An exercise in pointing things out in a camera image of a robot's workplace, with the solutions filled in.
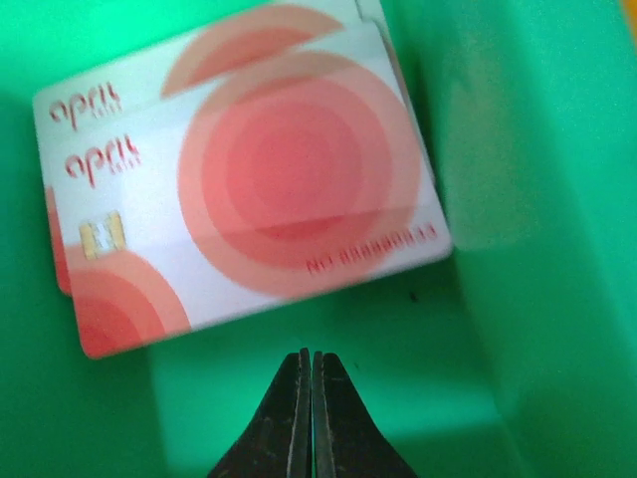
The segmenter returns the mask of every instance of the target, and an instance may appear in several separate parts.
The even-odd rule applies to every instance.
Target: card chip
[[[82,224],[80,237],[84,254],[89,260],[120,251],[126,246],[121,217],[117,212],[112,212],[101,220]]]

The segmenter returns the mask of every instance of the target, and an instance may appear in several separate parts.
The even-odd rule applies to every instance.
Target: container wall
[[[393,8],[523,455],[540,476],[634,476],[637,57],[620,4]]]

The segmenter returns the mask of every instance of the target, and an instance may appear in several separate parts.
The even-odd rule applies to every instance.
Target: green surface
[[[422,476],[637,476],[637,57],[609,0],[383,2],[452,260],[84,357],[31,98],[255,3],[0,3],[0,475],[204,476],[307,346],[341,355]]]

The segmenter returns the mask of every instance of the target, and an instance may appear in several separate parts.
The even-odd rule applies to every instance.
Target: red text
[[[49,107],[51,119],[69,121],[73,131],[78,130],[78,119],[85,114],[98,119],[118,112],[121,112],[119,95],[110,82],[97,85],[85,94],[71,95],[67,101],[57,101]]]
[[[69,156],[65,169],[70,177],[85,177],[95,188],[99,169],[107,167],[110,174],[118,174],[140,164],[139,151],[125,134],[122,138],[111,139],[104,147],[90,147],[83,155]]]

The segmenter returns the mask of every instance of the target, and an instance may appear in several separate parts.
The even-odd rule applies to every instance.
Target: white card
[[[52,146],[85,351],[114,354],[446,256],[425,157],[373,24]]]

